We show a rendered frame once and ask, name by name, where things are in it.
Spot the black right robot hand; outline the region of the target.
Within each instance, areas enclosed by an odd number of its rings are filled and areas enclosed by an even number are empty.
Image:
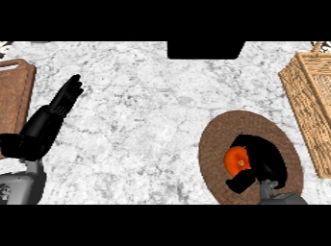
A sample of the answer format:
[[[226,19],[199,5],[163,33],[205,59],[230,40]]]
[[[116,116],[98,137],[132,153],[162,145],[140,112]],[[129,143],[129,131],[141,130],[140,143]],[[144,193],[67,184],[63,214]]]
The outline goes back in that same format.
[[[274,144],[257,135],[239,135],[230,148],[240,146],[246,149],[249,169],[239,171],[226,181],[234,193],[243,193],[255,182],[277,181],[276,189],[285,187],[286,167],[280,152]]]

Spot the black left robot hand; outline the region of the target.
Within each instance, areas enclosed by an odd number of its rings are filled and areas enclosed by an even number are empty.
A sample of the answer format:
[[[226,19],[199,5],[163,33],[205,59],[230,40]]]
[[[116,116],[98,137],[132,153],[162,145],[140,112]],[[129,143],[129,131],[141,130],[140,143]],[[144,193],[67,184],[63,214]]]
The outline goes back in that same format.
[[[73,75],[60,87],[54,99],[32,114],[17,134],[0,134],[1,155],[35,161],[48,153],[63,119],[82,94],[81,75]]]

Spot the orange squash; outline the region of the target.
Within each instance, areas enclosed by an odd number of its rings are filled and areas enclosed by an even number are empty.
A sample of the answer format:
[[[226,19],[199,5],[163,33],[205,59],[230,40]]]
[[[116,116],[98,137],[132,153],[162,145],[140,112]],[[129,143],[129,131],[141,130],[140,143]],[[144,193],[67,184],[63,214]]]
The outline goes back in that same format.
[[[224,155],[224,167],[231,176],[236,176],[239,171],[249,169],[249,159],[246,149],[240,146],[231,147]]]

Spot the round brown placemat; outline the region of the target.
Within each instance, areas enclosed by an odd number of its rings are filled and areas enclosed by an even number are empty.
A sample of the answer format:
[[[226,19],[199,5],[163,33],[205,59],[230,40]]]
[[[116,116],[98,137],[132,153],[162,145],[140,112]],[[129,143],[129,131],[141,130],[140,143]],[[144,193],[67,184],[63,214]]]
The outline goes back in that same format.
[[[209,121],[199,142],[199,165],[206,188],[223,205],[260,204],[260,184],[255,182],[243,193],[234,193],[226,181],[231,179],[224,167],[224,155],[239,135],[257,135],[270,141],[283,158],[286,167],[285,187],[274,193],[296,193],[301,196],[304,173],[299,157],[291,140],[264,116],[251,111],[227,111]]]

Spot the wicker basket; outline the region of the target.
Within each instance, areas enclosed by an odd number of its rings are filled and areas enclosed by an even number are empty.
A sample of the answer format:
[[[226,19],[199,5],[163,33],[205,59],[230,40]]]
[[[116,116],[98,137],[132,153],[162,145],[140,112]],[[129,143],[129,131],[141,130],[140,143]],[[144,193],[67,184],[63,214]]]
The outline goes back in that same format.
[[[331,179],[331,52],[317,41],[310,52],[296,52],[277,72],[314,173]]]

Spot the brown wooden cutting board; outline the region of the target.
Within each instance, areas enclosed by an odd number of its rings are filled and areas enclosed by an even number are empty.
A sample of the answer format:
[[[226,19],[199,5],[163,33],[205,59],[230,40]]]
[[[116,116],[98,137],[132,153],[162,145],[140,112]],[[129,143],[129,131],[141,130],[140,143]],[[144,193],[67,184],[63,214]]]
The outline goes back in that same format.
[[[25,124],[35,72],[23,59],[0,61],[0,134],[17,134]]]

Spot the black appliance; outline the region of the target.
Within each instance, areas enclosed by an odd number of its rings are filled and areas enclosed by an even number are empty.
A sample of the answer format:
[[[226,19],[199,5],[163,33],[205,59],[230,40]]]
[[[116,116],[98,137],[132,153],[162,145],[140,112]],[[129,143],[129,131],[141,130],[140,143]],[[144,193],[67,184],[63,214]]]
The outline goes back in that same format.
[[[239,57],[243,41],[169,41],[166,57],[172,60],[233,60]]]

